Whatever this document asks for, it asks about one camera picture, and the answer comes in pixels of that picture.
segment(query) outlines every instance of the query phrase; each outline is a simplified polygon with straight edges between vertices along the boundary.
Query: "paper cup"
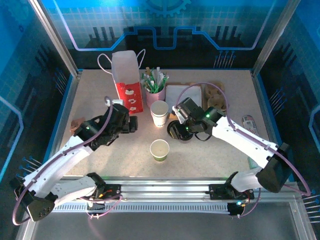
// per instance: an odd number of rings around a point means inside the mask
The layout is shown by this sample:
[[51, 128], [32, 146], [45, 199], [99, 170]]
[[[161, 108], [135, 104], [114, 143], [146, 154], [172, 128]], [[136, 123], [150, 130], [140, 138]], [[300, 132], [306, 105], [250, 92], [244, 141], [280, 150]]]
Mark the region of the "paper cup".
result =
[[169, 144], [162, 139], [157, 139], [153, 141], [150, 145], [150, 153], [152, 154], [153, 158], [158, 162], [162, 162], [167, 158], [169, 150]]
[[155, 101], [150, 107], [154, 125], [162, 128], [167, 121], [169, 106], [165, 101]]

